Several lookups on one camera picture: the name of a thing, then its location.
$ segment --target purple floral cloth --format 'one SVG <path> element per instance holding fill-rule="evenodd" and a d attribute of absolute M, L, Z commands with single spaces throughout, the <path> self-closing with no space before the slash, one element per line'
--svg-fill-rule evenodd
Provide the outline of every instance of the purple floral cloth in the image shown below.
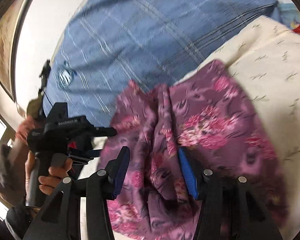
<path fill-rule="evenodd" d="M 251 101 L 222 62 L 210 62 L 185 82 L 161 84 L 148 94 L 130 81 L 117 98 L 111 126 L 118 135 L 107 140 L 98 168 L 116 158 L 122 146 L 131 150 L 121 194 L 108 201 L 114 231 L 135 239 L 193 238 L 201 202 L 188 195 L 179 145 L 222 176 L 245 176 L 277 225 L 284 223 L 279 160 Z"/>

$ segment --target white wall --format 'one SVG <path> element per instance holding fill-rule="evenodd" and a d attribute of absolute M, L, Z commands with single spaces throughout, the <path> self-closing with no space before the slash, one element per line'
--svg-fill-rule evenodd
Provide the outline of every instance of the white wall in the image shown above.
<path fill-rule="evenodd" d="M 69 19 L 83 0 L 33 0 L 20 33 L 16 56 L 16 97 L 26 109 L 37 96 L 39 74 L 54 53 Z"/>
<path fill-rule="evenodd" d="M 0 85 L 0 114 L 16 130 L 23 118 L 18 114 L 16 104 Z"/>

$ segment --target blue plaid blanket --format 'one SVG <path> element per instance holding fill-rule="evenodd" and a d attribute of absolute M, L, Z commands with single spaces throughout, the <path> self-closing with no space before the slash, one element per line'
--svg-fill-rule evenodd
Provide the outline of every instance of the blue plaid blanket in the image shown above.
<path fill-rule="evenodd" d="M 68 102 L 108 126 L 129 80 L 172 85 L 261 15 L 280 21 L 276 0 L 88 0 L 52 62 L 45 114 Z"/>

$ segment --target sleeve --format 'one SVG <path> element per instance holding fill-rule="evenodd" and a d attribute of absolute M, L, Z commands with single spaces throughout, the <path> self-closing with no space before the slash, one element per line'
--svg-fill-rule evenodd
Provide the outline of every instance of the sleeve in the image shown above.
<path fill-rule="evenodd" d="M 25 199 L 9 209 L 4 221 L 6 228 L 15 240 L 21 240 L 28 230 L 33 218 L 29 208 L 25 205 Z"/>
<path fill-rule="evenodd" d="M 16 138 L 21 140 L 25 145 L 27 143 L 28 133 L 32 129 L 40 128 L 41 125 L 32 116 L 28 116 L 18 127 Z"/>

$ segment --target hand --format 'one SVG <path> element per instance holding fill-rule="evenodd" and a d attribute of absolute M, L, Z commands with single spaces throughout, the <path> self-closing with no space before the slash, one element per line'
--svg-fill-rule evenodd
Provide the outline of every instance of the hand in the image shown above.
<path fill-rule="evenodd" d="M 29 187 L 29 180 L 30 174 L 34 166 L 34 154 L 32 152 L 28 153 L 28 159 L 25 163 L 26 168 L 26 194 L 28 195 L 28 187 Z M 40 176 L 38 178 L 41 185 L 39 189 L 45 193 L 46 195 L 50 195 L 54 188 L 59 184 L 59 182 L 68 177 L 68 171 L 71 169 L 72 160 L 67 159 L 62 167 L 50 167 L 49 168 L 49 177 Z"/>

